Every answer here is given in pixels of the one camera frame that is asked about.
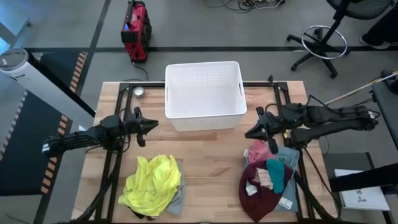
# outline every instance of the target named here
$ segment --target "person's leg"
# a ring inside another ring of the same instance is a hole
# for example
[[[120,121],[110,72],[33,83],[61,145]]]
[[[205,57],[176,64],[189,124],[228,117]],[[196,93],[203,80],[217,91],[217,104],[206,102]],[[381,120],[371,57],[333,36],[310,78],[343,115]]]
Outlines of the person's leg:
[[[398,30],[396,29],[396,21],[398,21],[398,7],[392,8],[386,15],[384,15],[376,24],[374,24],[361,37],[364,44],[376,46],[386,45],[386,42],[398,40]]]

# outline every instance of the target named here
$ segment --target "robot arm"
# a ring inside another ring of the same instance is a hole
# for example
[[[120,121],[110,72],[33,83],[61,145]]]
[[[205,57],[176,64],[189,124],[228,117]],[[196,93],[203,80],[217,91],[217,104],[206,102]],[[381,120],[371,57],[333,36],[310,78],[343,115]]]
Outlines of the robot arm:
[[[245,138],[268,141],[273,154],[278,147],[273,135],[291,129],[289,139],[293,147],[305,147],[312,139],[328,134],[353,129],[370,131],[377,125],[372,112],[365,106],[331,109],[325,106],[307,106],[289,103],[282,107],[281,117],[256,108],[259,119],[256,125],[245,133]],[[305,125],[309,129],[299,128]]]
[[[66,135],[56,135],[44,141],[43,153],[49,157],[63,154],[67,150],[81,147],[101,145],[105,150],[114,148],[116,141],[124,136],[137,134],[137,143],[140,147],[146,145],[143,135],[154,129],[159,123],[156,120],[146,119],[142,116],[139,107],[134,108],[134,113],[127,111],[128,115],[122,122],[118,115],[105,117],[99,125],[87,131],[79,131]]]

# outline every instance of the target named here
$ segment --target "wooden tabletop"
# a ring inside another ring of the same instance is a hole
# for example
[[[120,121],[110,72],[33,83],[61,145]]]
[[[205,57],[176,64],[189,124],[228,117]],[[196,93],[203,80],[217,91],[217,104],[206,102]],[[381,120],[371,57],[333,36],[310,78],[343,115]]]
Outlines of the wooden tabletop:
[[[287,83],[291,101],[305,103],[307,96],[303,82]],[[103,83],[94,125],[106,116],[114,114],[118,90],[119,83]],[[238,197],[238,183],[243,172],[243,151],[253,142],[253,140],[245,139],[244,133],[257,121],[256,107],[275,103],[275,96],[273,88],[268,87],[245,87],[244,92],[248,112],[236,128],[182,133],[176,132],[165,117],[164,89],[146,88],[145,97],[140,99],[133,97],[131,108],[140,106],[143,116],[159,120],[159,126],[145,136],[146,147],[139,147],[133,136],[130,149],[123,154],[113,222],[148,222],[146,219],[138,219],[126,206],[119,205],[117,198],[123,193],[126,177],[135,173],[137,156],[152,159],[159,154],[173,155],[177,160],[181,160],[185,174],[186,193],[185,205],[180,217],[164,211],[155,222],[252,222],[241,208]],[[273,106],[270,107],[270,111],[277,114],[277,109]],[[281,135],[276,136],[275,140],[283,145]],[[328,177],[318,141],[312,141],[307,149],[327,181]],[[98,193],[105,156],[106,151],[102,149],[92,150],[86,155],[72,218],[81,215],[81,210],[84,210]],[[312,193],[330,214],[336,216],[333,199],[322,185],[314,166],[305,153],[303,160]],[[305,199],[301,190],[299,190],[299,195],[303,215],[307,217]],[[107,200],[109,200],[108,197],[105,198],[105,211]],[[272,212],[261,222],[295,222],[296,220],[296,213]]]

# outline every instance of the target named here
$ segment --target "maroon hat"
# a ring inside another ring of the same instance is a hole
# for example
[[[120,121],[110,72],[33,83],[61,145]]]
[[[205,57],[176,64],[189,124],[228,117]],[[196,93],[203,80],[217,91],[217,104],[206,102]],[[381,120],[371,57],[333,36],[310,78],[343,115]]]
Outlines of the maroon hat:
[[[283,192],[275,194],[273,190],[260,186],[259,182],[253,181],[256,176],[257,168],[267,169],[266,162],[258,161],[249,164],[244,170],[239,183],[239,200],[241,201],[243,210],[255,222],[259,222],[265,215],[272,212],[278,205],[283,194]],[[284,165],[284,168],[284,187],[286,187],[287,182],[293,174],[293,170],[286,165]],[[246,181],[257,187],[257,193],[251,196],[248,195],[246,192]]]

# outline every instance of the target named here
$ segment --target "basket handle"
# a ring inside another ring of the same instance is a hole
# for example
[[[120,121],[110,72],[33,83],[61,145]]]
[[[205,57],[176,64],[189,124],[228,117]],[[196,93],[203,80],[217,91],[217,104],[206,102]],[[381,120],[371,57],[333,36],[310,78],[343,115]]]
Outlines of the basket handle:
[[[241,98],[243,97],[241,83],[238,83],[239,93],[241,94]]]
[[[169,101],[169,88],[166,88],[166,102]]]

